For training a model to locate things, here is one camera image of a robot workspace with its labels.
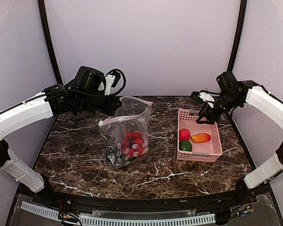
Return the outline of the orange yellow mango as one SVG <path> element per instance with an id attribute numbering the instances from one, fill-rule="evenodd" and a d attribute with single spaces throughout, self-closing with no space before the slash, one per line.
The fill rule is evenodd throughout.
<path id="1" fill-rule="evenodd" d="M 202 144 L 211 140 L 211 135 L 207 133 L 199 133 L 191 136 L 192 142 L 196 144 Z"/>

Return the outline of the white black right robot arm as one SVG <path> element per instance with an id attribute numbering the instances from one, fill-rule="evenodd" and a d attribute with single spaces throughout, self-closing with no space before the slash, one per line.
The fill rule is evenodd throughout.
<path id="1" fill-rule="evenodd" d="M 252 80 L 238 81 L 232 72 L 224 72 L 217 77 L 220 92 L 207 90 L 194 91 L 191 98 L 203 104 L 197 119 L 198 124 L 214 124 L 220 121 L 223 113 L 248 104 L 269 119 L 283 131 L 283 102 L 267 89 Z M 250 189 L 273 180 L 283 172 L 283 141 L 275 154 L 254 171 L 241 179 L 240 187 L 232 192 L 231 200 L 242 204 L 250 195 Z"/>

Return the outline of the pink perforated plastic basket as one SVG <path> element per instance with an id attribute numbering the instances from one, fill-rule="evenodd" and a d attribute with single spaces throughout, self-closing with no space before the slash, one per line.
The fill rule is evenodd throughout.
<path id="1" fill-rule="evenodd" d="M 177 120 L 177 159 L 215 162 L 222 154 L 217 123 L 205 124 L 197 111 L 179 109 Z"/>

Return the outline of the green cucumber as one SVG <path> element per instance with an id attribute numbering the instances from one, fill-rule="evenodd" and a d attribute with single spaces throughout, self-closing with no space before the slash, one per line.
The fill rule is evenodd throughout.
<path id="1" fill-rule="evenodd" d="M 121 158 L 120 158 L 120 160 L 121 160 L 121 164 L 129 164 L 130 162 L 133 162 L 133 161 L 136 161 L 136 160 L 138 160 L 139 158 L 138 157 L 132 157 L 132 158 L 130 158 L 130 157 L 127 157 L 127 156 L 122 156 Z"/>

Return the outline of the dark purple eggplant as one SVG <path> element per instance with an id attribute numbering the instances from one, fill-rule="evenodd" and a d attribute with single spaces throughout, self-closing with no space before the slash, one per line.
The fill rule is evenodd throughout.
<path id="1" fill-rule="evenodd" d="M 115 167 L 120 157 L 120 149 L 117 146 L 110 147 L 105 153 L 105 163 L 110 167 Z"/>

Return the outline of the clear zip top bag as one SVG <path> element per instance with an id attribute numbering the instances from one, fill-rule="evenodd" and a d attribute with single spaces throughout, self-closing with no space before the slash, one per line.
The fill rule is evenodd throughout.
<path id="1" fill-rule="evenodd" d="M 120 98 L 121 106 L 114 116 L 98 125 L 109 137 L 105 164 L 111 169 L 123 168 L 143 161 L 149 152 L 149 120 L 151 101 L 137 97 Z"/>

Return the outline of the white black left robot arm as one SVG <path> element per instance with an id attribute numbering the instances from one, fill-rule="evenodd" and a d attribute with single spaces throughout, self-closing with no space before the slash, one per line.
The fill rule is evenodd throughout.
<path id="1" fill-rule="evenodd" d="M 50 190 L 50 183 L 40 173 L 32 170 L 11 150 L 5 137 L 35 122 L 57 117 L 64 113 L 100 112 L 114 115 L 121 106 L 118 94 L 111 93 L 119 80 L 126 84 L 125 74 L 113 69 L 104 74 L 82 66 L 69 83 L 56 84 L 14 106 L 0 111 L 0 170 L 24 184 L 47 205 L 57 202 L 57 194 Z"/>

